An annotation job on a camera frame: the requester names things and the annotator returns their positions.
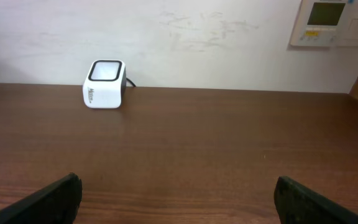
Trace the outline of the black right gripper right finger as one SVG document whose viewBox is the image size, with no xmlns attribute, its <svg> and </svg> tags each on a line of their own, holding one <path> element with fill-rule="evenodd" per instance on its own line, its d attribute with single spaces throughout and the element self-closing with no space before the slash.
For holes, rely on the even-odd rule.
<svg viewBox="0 0 358 224">
<path fill-rule="evenodd" d="M 284 224 L 358 224 L 358 214 L 287 176 L 278 178 L 273 199 Z"/>
</svg>

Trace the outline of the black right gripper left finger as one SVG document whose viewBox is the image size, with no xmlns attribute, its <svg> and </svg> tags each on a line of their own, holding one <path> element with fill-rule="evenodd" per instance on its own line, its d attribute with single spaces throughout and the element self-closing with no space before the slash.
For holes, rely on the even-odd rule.
<svg viewBox="0 0 358 224">
<path fill-rule="evenodd" d="M 0 210 L 0 224 L 72 224 L 82 200 L 82 181 L 74 173 Z"/>
</svg>

